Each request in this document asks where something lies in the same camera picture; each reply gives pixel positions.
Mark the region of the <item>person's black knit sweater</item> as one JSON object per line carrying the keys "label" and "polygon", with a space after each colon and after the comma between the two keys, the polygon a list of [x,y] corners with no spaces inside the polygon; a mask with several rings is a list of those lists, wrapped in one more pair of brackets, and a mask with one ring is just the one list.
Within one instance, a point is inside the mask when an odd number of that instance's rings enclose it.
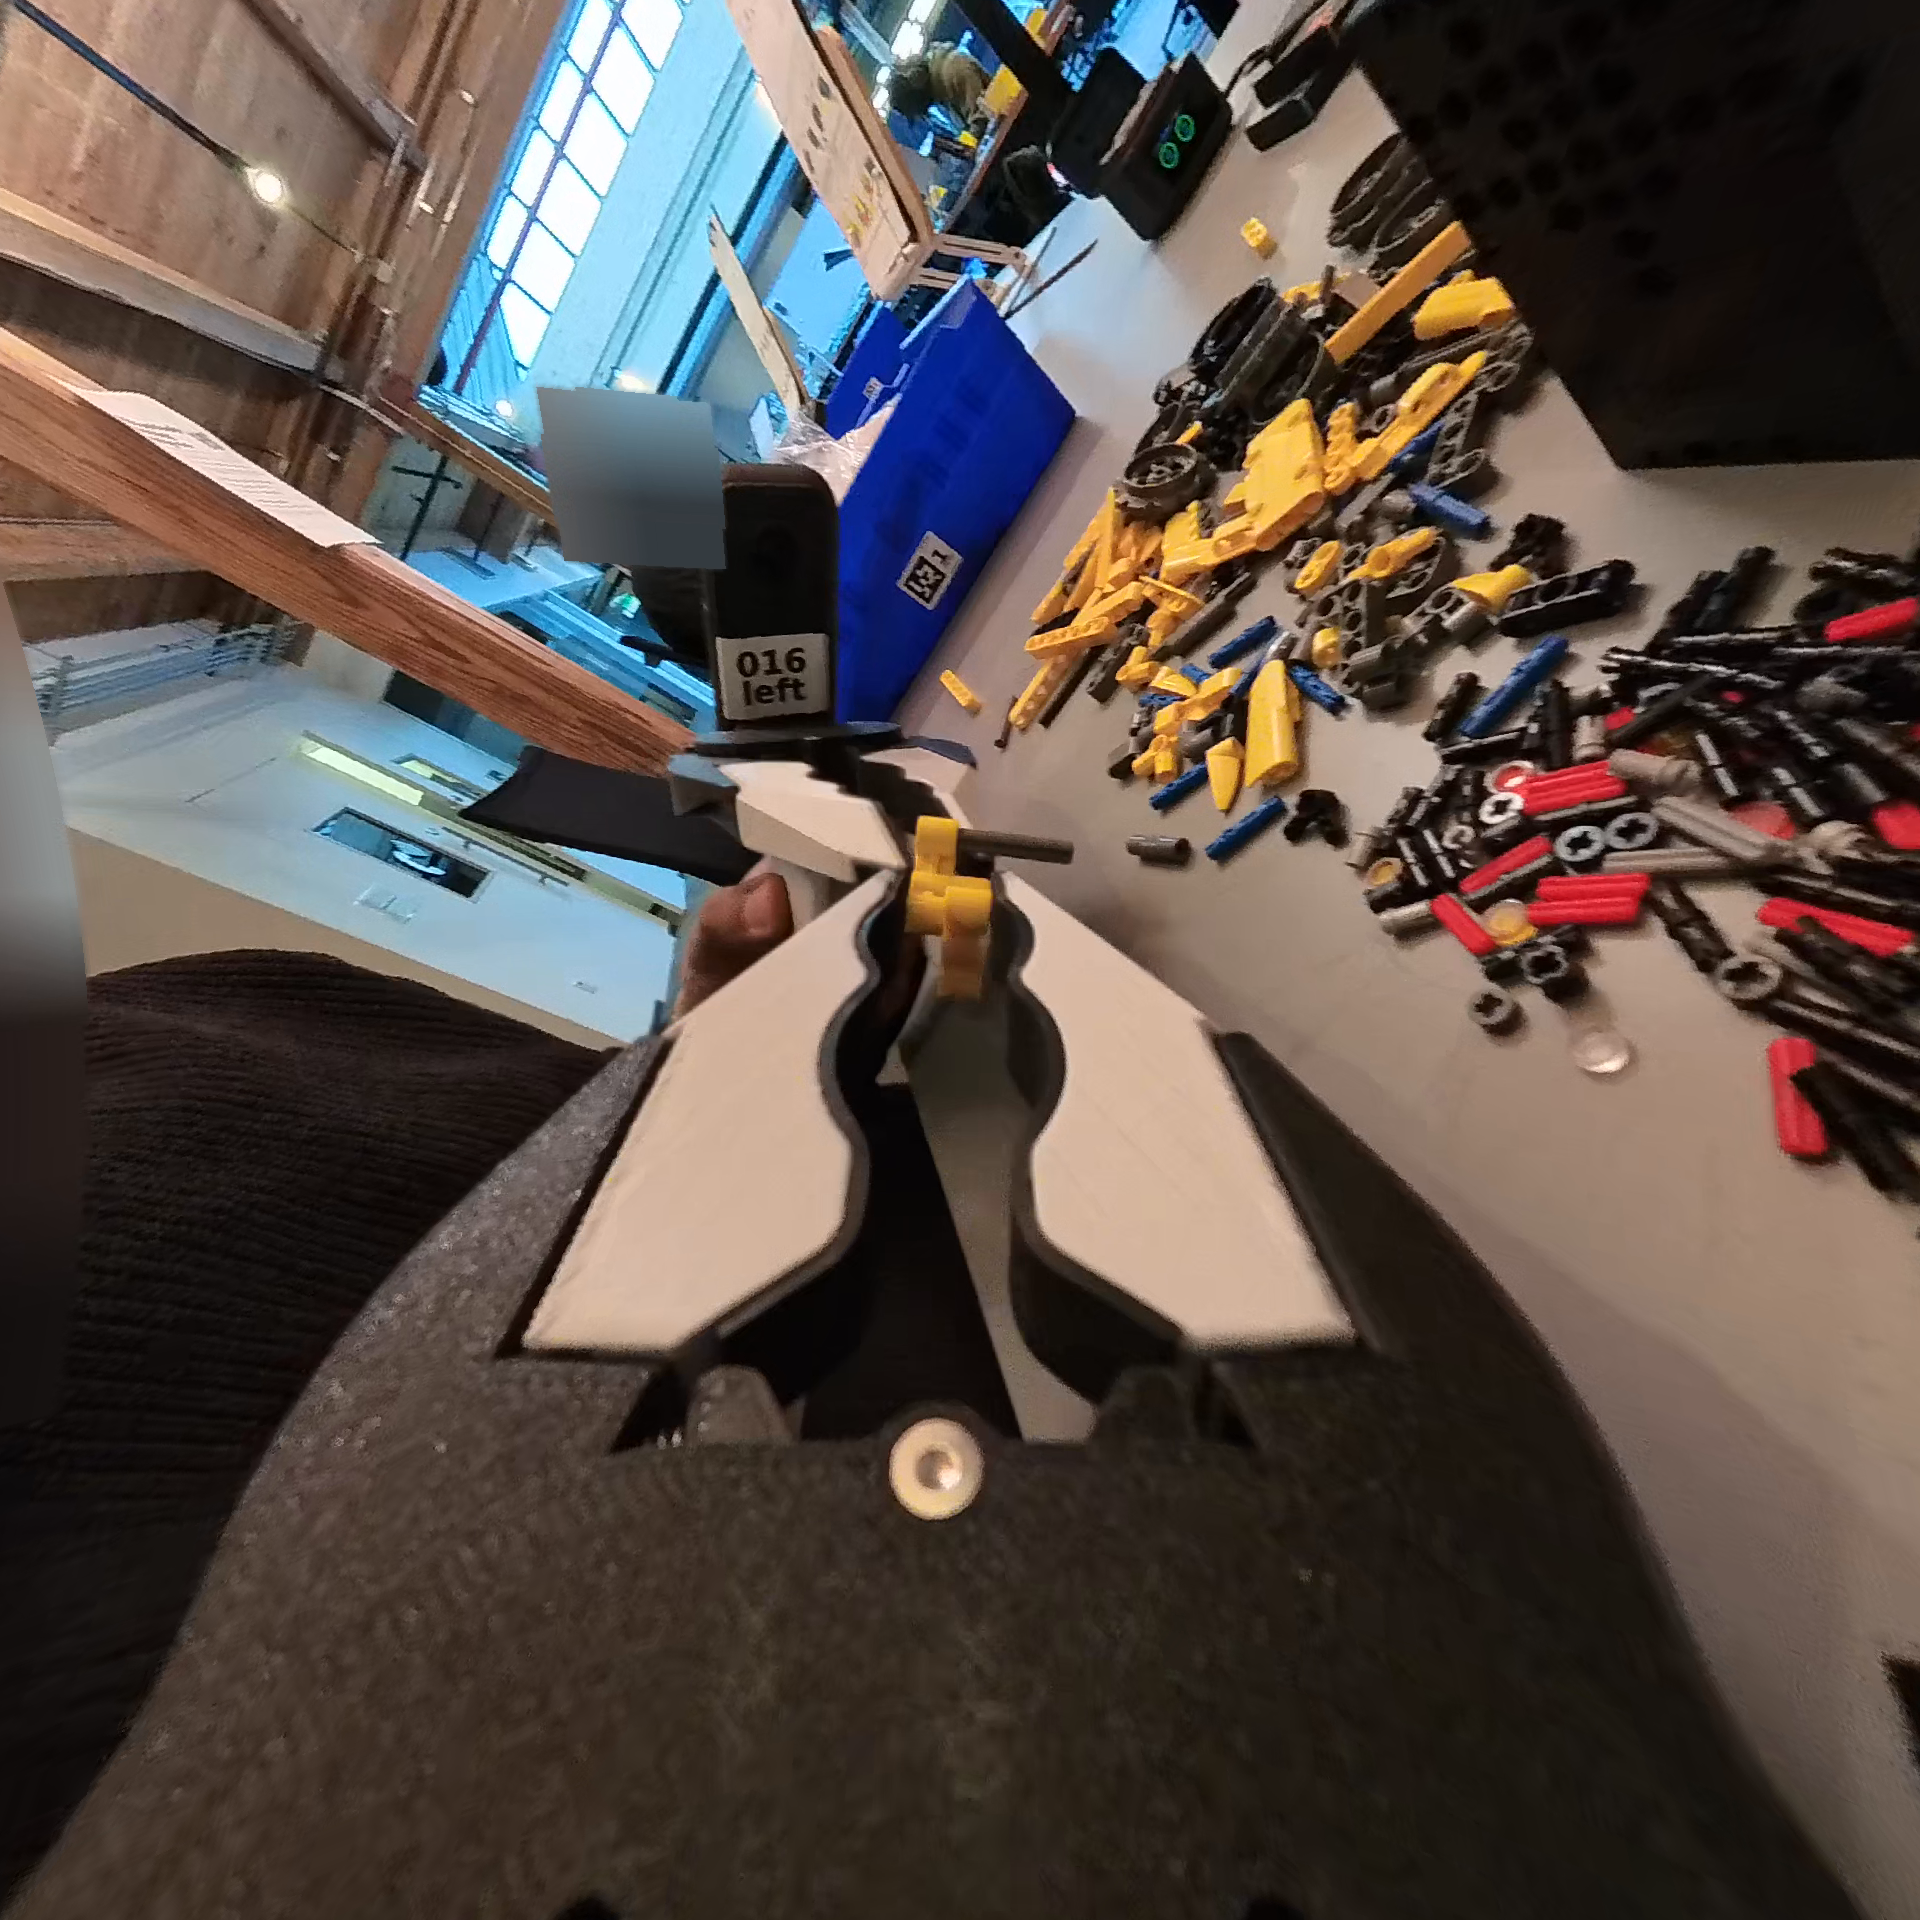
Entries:
{"label": "person's black knit sweater", "polygon": [[611,1060],[292,952],[95,972],[59,1406],[2,1426],[2,1897],[165,1670],[274,1432],[394,1265]]}

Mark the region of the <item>blue storage bin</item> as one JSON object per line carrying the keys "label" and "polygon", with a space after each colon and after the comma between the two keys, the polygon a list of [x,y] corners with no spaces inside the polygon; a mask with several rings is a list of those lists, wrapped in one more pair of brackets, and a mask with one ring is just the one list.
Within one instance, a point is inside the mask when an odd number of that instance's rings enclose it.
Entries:
{"label": "blue storage bin", "polygon": [[973,279],[902,340],[879,406],[838,502],[838,722],[894,714],[1076,425]]}

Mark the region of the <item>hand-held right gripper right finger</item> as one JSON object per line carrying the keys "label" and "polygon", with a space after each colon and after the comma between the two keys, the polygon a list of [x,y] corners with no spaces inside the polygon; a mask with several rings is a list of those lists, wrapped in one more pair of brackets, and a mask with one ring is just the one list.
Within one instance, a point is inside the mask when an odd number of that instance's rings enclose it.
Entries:
{"label": "hand-held right gripper right finger", "polygon": [[1225,1037],[1025,880],[1003,881],[997,934],[1030,1352],[1103,1398],[1129,1370],[1355,1346]]}

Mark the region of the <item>black device green lights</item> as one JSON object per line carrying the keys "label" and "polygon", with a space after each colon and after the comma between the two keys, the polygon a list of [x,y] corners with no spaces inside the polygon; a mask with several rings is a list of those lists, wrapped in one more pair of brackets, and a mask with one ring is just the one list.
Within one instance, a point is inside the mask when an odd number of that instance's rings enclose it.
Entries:
{"label": "black device green lights", "polygon": [[1049,142],[1051,171],[1083,201],[1103,201],[1146,246],[1181,220],[1234,131],[1229,96],[1197,57],[1146,79],[1097,51]]}

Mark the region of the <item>pile of yellow grey beams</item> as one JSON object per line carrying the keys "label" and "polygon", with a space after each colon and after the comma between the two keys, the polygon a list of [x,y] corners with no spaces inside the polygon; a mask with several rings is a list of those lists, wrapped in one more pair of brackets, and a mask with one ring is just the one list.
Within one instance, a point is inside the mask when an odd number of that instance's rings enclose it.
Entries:
{"label": "pile of yellow grey beams", "polygon": [[1111,780],[1230,814],[1302,778],[1308,710],[1403,705],[1433,656],[1501,638],[1514,588],[1574,572],[1559,520],[1500,532],[1479,510],[1486,434],[1539,373],[1517,305],[1473,250],[1411,319],[1353,398],[1288,406],[1203,502],[1129,524],[1103,495],[1030,617],[997,751],[1127,692]]}

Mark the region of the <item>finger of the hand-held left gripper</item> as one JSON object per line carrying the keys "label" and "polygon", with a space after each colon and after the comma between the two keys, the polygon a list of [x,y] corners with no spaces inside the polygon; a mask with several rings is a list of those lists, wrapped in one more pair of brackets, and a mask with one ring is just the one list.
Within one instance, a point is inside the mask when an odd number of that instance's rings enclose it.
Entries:
{"label": "finger of the hand-held left gripper", "polygon": [[785,888],[789,934],[799,934],[807,925],[827,914],[846,891],[852,891],[852,880],[817,873],[781,857],[759,859],[753,880],[769,877],[773,877]]}
{"label": "finger of the hand-held left gripper", "polygon": [[889,814],[799,758],[709,758],[722,785],[719,809],[746,854],[822,877],[859,881],[907,868]]}

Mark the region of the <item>black two-hole connector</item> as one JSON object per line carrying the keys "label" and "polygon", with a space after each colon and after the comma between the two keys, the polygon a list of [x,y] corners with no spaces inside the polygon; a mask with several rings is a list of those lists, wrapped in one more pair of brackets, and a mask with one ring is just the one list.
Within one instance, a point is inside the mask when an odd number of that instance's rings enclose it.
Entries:
{"label": "black two-hole connector", "polygon": [[1545,581],[1514,588],[1497,628],[1501,638],[1534,642],[1620,617],[1638,588],[1638,572],[1627,558],[1560,572]]}

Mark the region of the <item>person's left hand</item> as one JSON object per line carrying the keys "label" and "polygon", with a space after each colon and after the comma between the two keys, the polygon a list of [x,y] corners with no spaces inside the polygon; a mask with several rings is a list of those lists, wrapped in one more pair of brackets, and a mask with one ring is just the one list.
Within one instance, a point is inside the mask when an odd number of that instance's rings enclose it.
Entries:
{"label": "person's left hand", "polygon": [[795,901],[778,861],[760,859],[742,881],[713,891],[680,954],[672,1020],[686,1020],[795,934]]}

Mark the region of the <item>black perforated block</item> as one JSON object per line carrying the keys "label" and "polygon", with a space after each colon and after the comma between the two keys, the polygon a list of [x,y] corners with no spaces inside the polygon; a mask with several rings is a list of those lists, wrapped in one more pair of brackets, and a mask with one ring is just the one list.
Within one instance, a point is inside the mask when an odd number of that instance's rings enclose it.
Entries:
{"label": "black perforated block", "polygon": [[1363,5],[1617,468],[1917,459],[1917,5]]}

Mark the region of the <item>pile of black red pins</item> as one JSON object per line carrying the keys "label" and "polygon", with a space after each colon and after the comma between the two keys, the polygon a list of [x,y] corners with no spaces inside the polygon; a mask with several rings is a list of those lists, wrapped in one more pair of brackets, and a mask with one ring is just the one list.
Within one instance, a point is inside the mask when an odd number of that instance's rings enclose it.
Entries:
{"label": "pile of black red pins", "polygon": [[1542,638],[1433,656],[1414,691],[1433,691],[1433,765],[1363,832],[1363,898],[1402,940],[1471,946],[1494,1038],[1525,994],[1582,1002],[1597,934],[1664,939],[1767,1027],[1781,1155],[1846,1163],[1915,1213],[1917,546],[1830,546],[1767,612],[1777,572],[1748,546],[1631,638],[1638,580],[1484,742],[1455,726]]}

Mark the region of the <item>wooden ceiling beam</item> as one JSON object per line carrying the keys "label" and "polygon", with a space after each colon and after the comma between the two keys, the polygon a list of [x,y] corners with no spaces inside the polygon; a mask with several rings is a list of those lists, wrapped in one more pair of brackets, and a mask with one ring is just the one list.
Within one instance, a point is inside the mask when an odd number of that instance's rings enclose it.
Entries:
{"label": "wooden ceiling beam", "polygon": [[111,417],[77,373],[2,335],[2,462],[289,617],[552,756],[659,773],[694,735],[372,543],[333,549]]}

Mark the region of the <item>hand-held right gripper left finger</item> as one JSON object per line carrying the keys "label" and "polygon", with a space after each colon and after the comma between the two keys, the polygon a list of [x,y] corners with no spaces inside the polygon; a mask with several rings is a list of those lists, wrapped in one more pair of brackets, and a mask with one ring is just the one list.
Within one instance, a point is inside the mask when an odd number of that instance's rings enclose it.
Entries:
{"label": "hand-held right gripper left finger", "polygon": [[695,1378],[857,1247],[867,1107],[902,1075],[902,877],[875,873],[680,1020],[529,1303],[529,1359]]}

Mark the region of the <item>cluster of black wheel rims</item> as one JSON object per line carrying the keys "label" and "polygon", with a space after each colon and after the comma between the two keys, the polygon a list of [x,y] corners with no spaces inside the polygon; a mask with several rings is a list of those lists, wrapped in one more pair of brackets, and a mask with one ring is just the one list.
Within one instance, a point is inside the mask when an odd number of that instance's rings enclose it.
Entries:
{"label": "cluster of black wheel rims", "polygon": [[1295,287],[1253,282],[1155,387],[1155,414],[1117,479],[1129,524],[1165,524],[1225,476],[1288,406],[1353,398],[1414,336],[1414,307],[1473,258],[1406,133],[1377,144],[1334,201],[1337,261]]}

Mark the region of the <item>yellow connector assembly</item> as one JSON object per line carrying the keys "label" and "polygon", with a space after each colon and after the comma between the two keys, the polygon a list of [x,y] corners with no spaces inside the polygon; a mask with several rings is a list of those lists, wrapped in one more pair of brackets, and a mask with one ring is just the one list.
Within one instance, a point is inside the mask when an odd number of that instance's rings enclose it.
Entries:
{"label": "yellow connector assembly", "polygon": [[979,1001],[991,983],[997,881],[979,865],[968,830],[925,814],[914,830],[914,868],[905,885],[905,930],[936,944],[936,997]]}

